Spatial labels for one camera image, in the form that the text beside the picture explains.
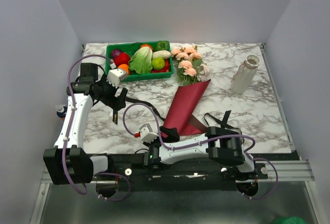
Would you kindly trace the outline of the black ribbon with gold text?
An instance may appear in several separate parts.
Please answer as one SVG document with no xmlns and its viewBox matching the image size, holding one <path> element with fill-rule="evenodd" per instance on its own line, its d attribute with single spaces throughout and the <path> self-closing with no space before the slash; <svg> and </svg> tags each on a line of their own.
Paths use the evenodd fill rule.
<svg viewBox="0 0 330 224">
<path fill-rule="evenodd" d="M 172 104 L 170 107 L 170 110 L 167 114 L 167 117 L 163 118 L 160 115 L 159 111 L 155 108 L 155 106 L 147 101 L 142 101 L 142 100 L 133 99 L 133 98 L 129 98 L 129 97 L 126 97 L 125 101 L 128 103 L 131 103 L 131 105 L 128 106 L 124 110 L 124 114 L 123 114 L 123 118 L 122 118 L 123 125 L 124 125 L 124 128 L 126 129 L 126 131 L 133 136 L 135 136 L 135 133 L 132 133 L 128 129 L 126 122 L 125 122 L 125 115 L 126 115 L 126 112 L 131 107 L 138 106 L 138 105 L 144 106 L 148 110 L 150 110 L 155 115 L 156 121 L 158 121 L 158 119 L 162 120 L 163 128 L 167 128 L 167 129 L 176 128 L 179 136 L 189 136 L 189 135 L 206 133 L 207 128 L 210 127 L 209 123 L 206 120 L 206 116 L 209 116 L 211 119 L 213 119 L 218 125 L 221 126 L 222 129 L 237 130 L 236 132 L 241 132 L 241 129 L 239 129 L 237 127 L 233 127 L 227 123 L 230 113 L 231 113 L 230 110 L 225 112 L 222 120 L 212 116 L 210 113 L 206 113 L 204 115 L 204 121 L 207 124 L 207 126 L 205 126 L 193 114 L 188 116 L 188 113 L 189 113 L 188 110 L 185 109 L 184 106 L 180 106 L 179 104 L 174 104 L 174 105 Z"/>
</svg>

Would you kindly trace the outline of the red paper bouquet wrap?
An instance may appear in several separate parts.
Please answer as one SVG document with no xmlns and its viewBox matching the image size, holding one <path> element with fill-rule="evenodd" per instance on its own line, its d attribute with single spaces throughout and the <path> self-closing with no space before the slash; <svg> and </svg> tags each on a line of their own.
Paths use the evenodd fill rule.
<svg viewBox="0 0 330 224">
<path fill-rule="evenodd" d="M 210 80 L 188 86 L 179 86 L 163 126 L 168 129 L 176 128 L 180 136 L 206 132 L 207 127 L 193 115 L 193 112 L 209 83 Z"/>
</svg>

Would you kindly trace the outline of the pink artificial flowers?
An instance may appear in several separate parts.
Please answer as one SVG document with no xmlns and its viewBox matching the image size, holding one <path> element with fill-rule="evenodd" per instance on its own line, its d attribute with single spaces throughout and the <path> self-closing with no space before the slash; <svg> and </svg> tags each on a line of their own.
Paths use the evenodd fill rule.
<svg viewBox="0 0 330 224">
<path fill-rule="evenodd" d="M 171 49 L 175 61 L 177 80 L 180 86 L 206 82 L 209 78 L 209 68 L 198 52 L 198 46 L 182 46 Z"/>
</svg>

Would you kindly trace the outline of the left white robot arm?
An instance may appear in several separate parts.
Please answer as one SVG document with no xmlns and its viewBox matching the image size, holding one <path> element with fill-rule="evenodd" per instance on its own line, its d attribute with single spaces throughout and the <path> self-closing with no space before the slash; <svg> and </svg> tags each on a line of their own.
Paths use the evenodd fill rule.
<svg viewBox="0 0 330 224">
<path fill-rule="evenodd" d="M 43 154 L 53 184 L 90 183 L 96 174 L 103 180 L 113 177 L 114 167 L 108 156 L 90 156 L 83 150 L 84 133 L 95 102 L 112 108 L 114 114 L 126 106 L 127 89 L 116 96 L 119 83 L 126 77 L 123 69 L 111 69 L 99 77 L 97 64 L 80 65 L 80 76 L 67 88 L 67 113 L 60 135 L 54 147 Z"/>
</svg>

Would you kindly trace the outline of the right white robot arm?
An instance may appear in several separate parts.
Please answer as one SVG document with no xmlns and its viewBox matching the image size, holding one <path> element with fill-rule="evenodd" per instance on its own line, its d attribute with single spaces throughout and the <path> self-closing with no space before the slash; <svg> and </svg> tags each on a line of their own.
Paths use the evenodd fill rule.
<svg viewBox="0 0 330 224">
<path fill-rule="evenodd" d="M 196 138 L 176 143 L 160 142 L 159 135 L 147 123 L 140 127 L 140 138 L 148 146 L 146 164 L 172 165 L 177 162 L 208 157 L 223 166 L 236 167 L 242 178 L 250 178 L 256 172 L 253 158 L 242 149 L 245 138 L 240 129 L 209 127 Z"/>
</svg>

